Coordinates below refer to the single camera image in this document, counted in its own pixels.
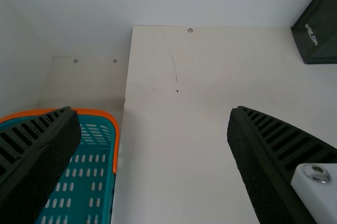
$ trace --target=metal screw head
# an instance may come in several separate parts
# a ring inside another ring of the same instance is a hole
[[[315,163],[308,163],[303,166],[304,174],[318,183],[329,183],[331,180],[329,172]]]

